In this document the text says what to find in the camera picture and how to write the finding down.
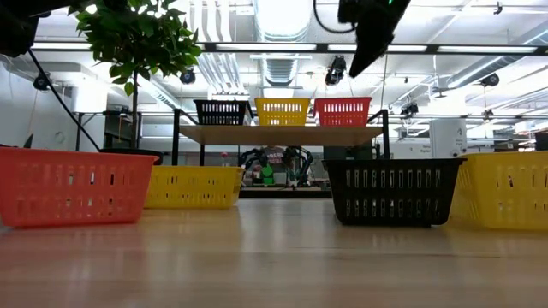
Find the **wooden shelf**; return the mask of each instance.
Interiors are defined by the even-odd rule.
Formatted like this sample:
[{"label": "wooden shelf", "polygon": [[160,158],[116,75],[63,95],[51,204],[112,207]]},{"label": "wooden shelf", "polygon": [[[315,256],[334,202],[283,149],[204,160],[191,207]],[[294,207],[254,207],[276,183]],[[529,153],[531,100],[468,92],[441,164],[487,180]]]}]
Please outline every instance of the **wooden shelf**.
[{"label": "wooden shelf", "polygon": [[202,145],[364,145],[381,127],[181,126],[180,133]]}]

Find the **red basket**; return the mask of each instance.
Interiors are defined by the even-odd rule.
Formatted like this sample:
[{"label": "red basket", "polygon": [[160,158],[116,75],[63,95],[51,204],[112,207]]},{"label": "red basket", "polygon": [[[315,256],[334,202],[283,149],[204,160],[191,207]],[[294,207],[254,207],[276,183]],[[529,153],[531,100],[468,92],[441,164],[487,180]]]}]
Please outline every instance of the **red basket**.
[{"label": "red basket", "polygon": [[10,227],[136,222],[155,157],[0,147],[0,213]]},{"label": "red basket", "polygon": [[371,98],[316,98],[320,126],[365,126]]}]

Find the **green leaves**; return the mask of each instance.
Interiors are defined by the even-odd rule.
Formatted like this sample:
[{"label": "green leaves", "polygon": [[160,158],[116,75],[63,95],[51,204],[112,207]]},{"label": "green leaves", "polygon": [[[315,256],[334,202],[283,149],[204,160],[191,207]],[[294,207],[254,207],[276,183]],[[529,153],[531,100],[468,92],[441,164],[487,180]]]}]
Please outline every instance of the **green leaves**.
[{"label": "green leaves", "polygon": [[[86,36],[96,62],[111,63],[112,83],[123,85],[126,94],[132,95],[138,86],[132,80],[134,71],[149,80],[159,71],[166,77],[198,65],[199,32],[192,32],[181,21],[184,12],[170,8],[176,0],[157,0],[161,8],[151,0],[122,0],[116,11],[105,1],[93,0],[97,6],[94,14],[86,12],[86,6],[73,7],[69,12],[79,12],[75,30]],[[157,18],[154,15],[159,9],[165,15]]]},{"label": "green leaves", "polygon": [[134,93],[134,84],[131,82],[127,82],[126,85],[123,87],[123,90],[126,92],[127,96],[130,96]]}]

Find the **basket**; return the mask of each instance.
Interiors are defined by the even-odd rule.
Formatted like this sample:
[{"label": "basket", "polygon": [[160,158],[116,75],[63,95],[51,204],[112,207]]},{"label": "basket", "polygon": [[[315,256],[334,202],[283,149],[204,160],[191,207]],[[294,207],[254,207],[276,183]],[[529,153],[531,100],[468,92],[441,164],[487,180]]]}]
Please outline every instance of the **basket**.
[{"label": "basket", "polygon": [[320,126],[365,126],[371,100],[371,98],[316,98],[314,113],[317,112],[319,115]]},{"label": "basket", "polygon": [[461,159],[324,161],[343,224],[447,222]]},{"label": "basket", "polygon": [[305,126],[310,98],[255,98],[259,125]]},{"label": "basket", "polygon": [[548,230],[548,152],[469,154],[451,221],[482,228]]},{"label": "basket", "polygon": [[253,112],[248,101],[195,99],[200,125],[249,125]]},{"label": "basket", "polygon": [[156,166],[145,207],[227,210],[238,201],[243,172],[239,167]]},{"label": "basket", "polygon": [[136,222],[155,157],[0,148],[10,227]]}]

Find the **yellow basket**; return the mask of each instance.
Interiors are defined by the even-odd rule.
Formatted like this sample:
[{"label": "yellow basket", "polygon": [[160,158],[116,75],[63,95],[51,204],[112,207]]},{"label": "yellow basket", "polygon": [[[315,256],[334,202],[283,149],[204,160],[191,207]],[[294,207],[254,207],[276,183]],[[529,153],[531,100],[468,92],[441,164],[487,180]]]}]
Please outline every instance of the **yellow basket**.
[{"label": "yellow basket", "polygon": [[261,126],[304,126],[310,98],[255,98]]},{"label": "yellow basket", "polygon": [[466,155],[451,205],[454,222],[548,230],[548,152]]},{"label": "yellow basket", "polygon": [[229,209],[238,201],[239,167],[154,166],[145,207]]}]

